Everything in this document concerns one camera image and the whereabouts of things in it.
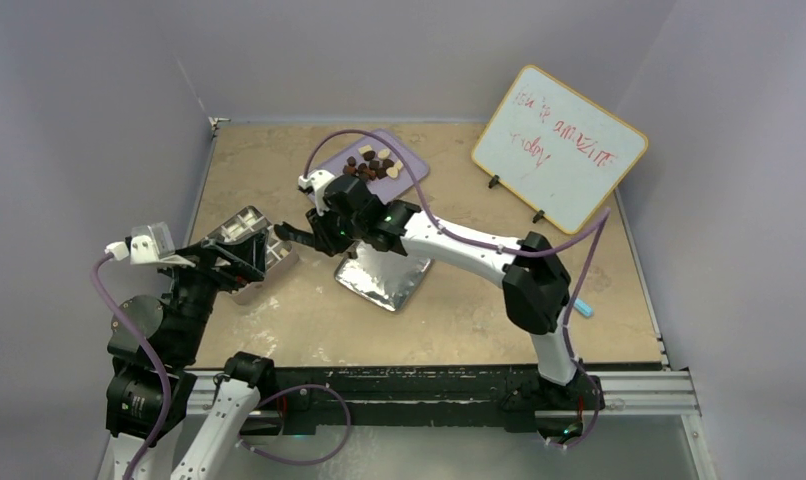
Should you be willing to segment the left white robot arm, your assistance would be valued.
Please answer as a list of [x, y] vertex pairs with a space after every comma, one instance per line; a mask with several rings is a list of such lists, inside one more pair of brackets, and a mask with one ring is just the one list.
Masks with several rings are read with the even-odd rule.
[[[109, 244], [90, 279], [113, 313], [107, 350], [113, 377], [106, 391], [106, 427], [118, 462], [118, 479], [157, 479], [171, 474], [168, 459], [196, 383], [194, 364], [214, 303], [264, 280], [269, 231], [214, 234], [175, 247], [163, 223], [136, 227]], [[170, 280], [159, 297], [136, 295], [117, 302], [100, 279], [109, 262], [152, 266]]]

